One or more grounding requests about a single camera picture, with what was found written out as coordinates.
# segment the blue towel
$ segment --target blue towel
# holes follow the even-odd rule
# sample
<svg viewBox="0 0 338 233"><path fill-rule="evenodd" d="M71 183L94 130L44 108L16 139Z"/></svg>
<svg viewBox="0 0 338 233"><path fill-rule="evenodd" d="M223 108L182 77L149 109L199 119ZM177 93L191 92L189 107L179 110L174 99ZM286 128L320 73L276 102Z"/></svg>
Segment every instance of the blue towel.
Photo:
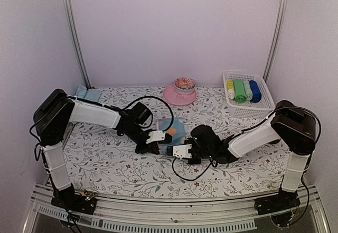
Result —
<svg viewBox="0 0 338 233"><path fill-rule="evenodd" d="M158 130L164 130L167 128L171 121L171 118L165 118L165 119L159 119L157 124L158 124ZM174 118L174 123L169 128L166 133L170 134L173 139L170 144L159 144L159 151L161 154L166 155L166 148L168 146L179 146L184 144L185 141L185 130L184 130L184 124L183 124L183 119L182 118Z"/></svg>
<svg viewBox="0 0 338 233"><path fill-rule="evenodd" d="M252 91L252 100L250 102L259 102L262 99L262 94L258 88L258 84L255 81L249 81Z"/></svg>
<svg viewBox="0 0 338 233"><path fill-rule="evenodd" d="M100 99L100 96L101 96L101 90L88 89L86 96L84 98L92 102L98 102Z"/></svg>
<svg viewBox="0 0 338 233"><path fill-rule="evenodd" d="M78 90L76 91L76 96L78 98L84 99L87 93L87 88L83 85L79 85Z"/></svg>

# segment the yellow towel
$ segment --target yellow towel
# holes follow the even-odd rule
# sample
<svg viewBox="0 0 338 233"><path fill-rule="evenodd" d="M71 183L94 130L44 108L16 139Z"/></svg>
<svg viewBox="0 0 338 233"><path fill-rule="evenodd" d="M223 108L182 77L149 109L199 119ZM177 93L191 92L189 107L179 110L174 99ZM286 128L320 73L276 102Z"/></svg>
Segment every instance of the yellow towel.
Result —
<svg viewBox="0 0 338 233"><path fill-rule="evenodd" d="M234 99L234 84L233 80L228 79L227 81L227 91L230 99Z"/></svg>

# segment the corner wall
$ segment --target corner wall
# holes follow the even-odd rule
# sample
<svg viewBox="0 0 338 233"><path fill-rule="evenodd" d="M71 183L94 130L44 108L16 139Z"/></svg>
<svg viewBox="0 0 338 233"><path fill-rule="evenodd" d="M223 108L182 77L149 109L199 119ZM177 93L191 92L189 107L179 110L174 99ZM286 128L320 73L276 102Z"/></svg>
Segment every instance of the corner wall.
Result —
<svg viewBox="0 0 338 233"><path fill-rule="evenodd" d="M36 182L33 113L55 89L82 83L62 0L0 0L0 232L22 230Z"/></svg>
<svg viewBox="0 0 338 233"><path fill-rule="evenodd" d="M330 227L338 229L338 0L288 0L268 86L318 115L323 133L309 173Z"/></svg>

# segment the table surface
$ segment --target table surface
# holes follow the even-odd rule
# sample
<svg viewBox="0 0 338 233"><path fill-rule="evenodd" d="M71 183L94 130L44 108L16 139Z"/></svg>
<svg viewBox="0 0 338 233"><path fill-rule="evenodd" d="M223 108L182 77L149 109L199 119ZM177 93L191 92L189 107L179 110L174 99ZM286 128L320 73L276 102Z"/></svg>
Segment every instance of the table surface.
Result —
<svg viewBox="0 0 338 233"><path fill-rule="evenodd" d="M163 87L101 89L100 103L125 107L146 95L162 97ZM187 135L197 125L206 124L221 138L252 126L259 119L229 115L223 88L200 87L197 99L188 106L173 106L175 117L182 117ZM160 101L144 99L154 120L170 117ZM67 170L76 189L142 198L194 199L224 198L255 194L279 188L288 160L288 147L280 142L264 145L231 164L210 168L198 180L184 181L172 172L172 157L136 154L135 143L119 137L110 128L77 123L65 145ZM194 178L207 166L187 165L176 160L176 171Z"/></svg>

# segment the pink saucer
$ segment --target pink saucer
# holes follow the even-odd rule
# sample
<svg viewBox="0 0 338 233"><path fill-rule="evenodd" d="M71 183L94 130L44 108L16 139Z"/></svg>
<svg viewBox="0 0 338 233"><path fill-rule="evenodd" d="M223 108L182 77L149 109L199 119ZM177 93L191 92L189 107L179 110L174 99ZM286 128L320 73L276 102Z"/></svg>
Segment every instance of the pink saucer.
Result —
<svg viewBox="0 0 338 233"><path fill-rule="evenodd" d="M163 91L164 100L169 104L176 106L189 105L195 101L196 97L196 91L192 92L190 95L181 95L177 93L175 85L170 85Z"/></svg>

